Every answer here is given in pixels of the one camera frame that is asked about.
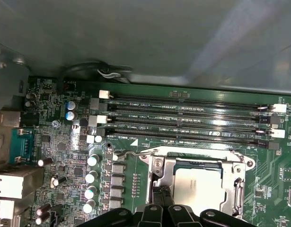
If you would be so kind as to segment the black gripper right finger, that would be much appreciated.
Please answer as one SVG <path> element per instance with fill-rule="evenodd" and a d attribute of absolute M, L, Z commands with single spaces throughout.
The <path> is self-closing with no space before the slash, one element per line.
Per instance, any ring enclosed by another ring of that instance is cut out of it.
<path fill-rule="evenodd" d="M 253 225 L 241 219 L 223 213 L 219 210 L 206 209 L 199 216 L 189 212 L 187 207 L 176 205 L 170 188 L 162 187 L 164 207 L 168 210 L 173 225 L 176 227 L 252 227 Z"/>

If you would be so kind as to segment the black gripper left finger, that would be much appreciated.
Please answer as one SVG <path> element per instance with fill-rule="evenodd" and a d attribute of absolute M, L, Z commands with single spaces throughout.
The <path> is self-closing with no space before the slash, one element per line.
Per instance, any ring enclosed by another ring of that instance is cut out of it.
<path fill-rule="evenodd" d="M 153 187 L 152 204 L 132 213 L 125 208 L 113 209 L 80 224 L 81 227 L 160 227 L 163 220 L 164 187 Z"/>

